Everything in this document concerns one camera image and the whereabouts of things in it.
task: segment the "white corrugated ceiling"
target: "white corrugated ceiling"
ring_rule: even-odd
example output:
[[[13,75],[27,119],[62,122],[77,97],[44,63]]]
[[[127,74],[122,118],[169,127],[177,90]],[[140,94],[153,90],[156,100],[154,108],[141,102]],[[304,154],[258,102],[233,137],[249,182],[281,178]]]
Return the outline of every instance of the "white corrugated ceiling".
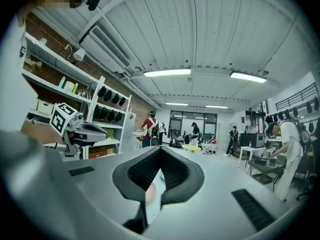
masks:
[[[93,12],[82,5],[35,14],[77,42],[100,26],[129,60],[130,81],[158,104],[246,109],[319,62],[318,42],[292,0],[101,0]],[[95,51],[87,53],[94,57]],[[142,75],[182,67],[191,68],[191,75]],[[233,79],[233,70],[268,71],[268,81]]]

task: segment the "railing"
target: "railing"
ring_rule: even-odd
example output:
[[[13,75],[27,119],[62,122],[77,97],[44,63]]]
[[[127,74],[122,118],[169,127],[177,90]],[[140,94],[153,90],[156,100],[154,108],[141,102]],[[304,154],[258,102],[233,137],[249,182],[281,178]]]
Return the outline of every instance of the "railing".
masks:
[[[297,92],[296,94],[286,98],[278,103],[275,104],[276,110],[283,110],[286,107],[290,107],[298,102],[308,101],[310,100],[311,96],[318,96],[318,89],[316,83],[309,85],[307,88]]]

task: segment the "red shirt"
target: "red shirt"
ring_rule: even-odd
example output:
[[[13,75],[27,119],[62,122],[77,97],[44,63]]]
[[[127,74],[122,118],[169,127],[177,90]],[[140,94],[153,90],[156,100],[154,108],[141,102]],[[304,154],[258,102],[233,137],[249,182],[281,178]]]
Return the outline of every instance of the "red shirt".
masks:
[[[152,121],[153,121],[154,123],[157,121],[155,118],[152,118],[152,117],[150,117],[150,118],[152,119]],[[148,129],[150,129],[150,127],[151,127],[153,124],[152,124],[152,122],[149,120],[149,118],[147,118],[147,119],[144,121],[144,123],[141,125],[141,128],[145,127],[145,125],[146,125],[146,127],[147,127]],[[151,139],[148,132],[146,133],[146,136],[143,136],[143,139],[144,139],[144,140],[145,140],[145,139]]]

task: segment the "ceiling light fixture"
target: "ceiling light fixture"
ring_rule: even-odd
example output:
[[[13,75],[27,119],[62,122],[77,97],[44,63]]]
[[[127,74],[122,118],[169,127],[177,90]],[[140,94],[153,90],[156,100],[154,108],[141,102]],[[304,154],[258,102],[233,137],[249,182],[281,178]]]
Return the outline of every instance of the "ceiling light fixture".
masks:
[[[170,103],[170,102],[166,102],[165,104],[169,105],[169,106],[188,106],[188,104],[185,104],[185,103]]]
[[[230,74],[231,78],[238,78],[238,79],[243,79],[243,80],[248,80],[248,81],[253,81],[253,82],[258,82],[258,83],[264,83],[267,81],[266,78],[262,77],[262,76],[256,76],[253,74],[247,74],[247,73],[240,73],[240,72],[236,72],[233,71]]]
[[[228,106],[213,106],[213,105],[206,105],[205,107],[209,108],[209,109],[227,109],[227,108],[229,108]]]
[[[165,69],[165,70],[144,72],[143,74],[147,78],[176,76],[176,75],[190,75],[191,69],[190,68]]]

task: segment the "floor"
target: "floor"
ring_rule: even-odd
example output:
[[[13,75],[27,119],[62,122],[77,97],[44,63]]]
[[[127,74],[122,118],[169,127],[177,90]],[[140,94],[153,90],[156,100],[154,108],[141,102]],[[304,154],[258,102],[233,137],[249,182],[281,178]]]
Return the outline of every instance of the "floor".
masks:
[[[205,154],[202,154],[202,151],[196,151],[194,152],[195,155],[199,155],[199,156],[205,156]],[[243,173],[245,174],[246,173],[246,162],[245,161],[242,161],[240,163],[240,167],[238,168],[238,161],[239,159],[237,157],[233,157],[230,158],[230,157],[227,157],[227,156],[224,156],[223,154],[217,154],[217,155],[214,155],[214,154],[209,154],[208,155],[209,157],[211,157],[212,159],[215,159],[215,160],[220,160],[224,163],[228,163],[232,166],[234,166],[234,169],[235,170],[241,170],[243,171]],[[253,169],[252,170],[252,174],[257,174],[259,173],[259,171]],[[148,220],[148,223],[151,224],[152,221],[154,220],[154,218],[157,216],[157,214],[160,212],[160,198],[161,198],[161,194],[165,191],[166,189],[166,186],[164,184],[164,182],[161,180],[160,178],[160,174],[161,172],[159,171],[158,174],[156,175],[156,177],[154,178],[153,180],[153,183],[155,184],[156,186],[156,196],[155,198],[147,204],[146,206],[146,215],[147,215],[147,220]],[[304,184],[306,183],[305,181],[302,180],[303,178],[303,175],[298,175],[299,178],[301,179],[295,179],[292,183],[291,183],[291,188],[290,188],[290,191],[287,195],[287,201],[285,202],[285,205],[291,209],[295,206],[297,206],[298,204],[300,204],[304,198],[306,197],[302,197],[299,201],[296,200],[296,197],[300,194],[299,192],[299,188],[302,190],[303,189],[303,186]],[[273,184],[270,183],[270,184],[266,184],[264,185],[268,190],[270,190],[271,192],[273,191]]]

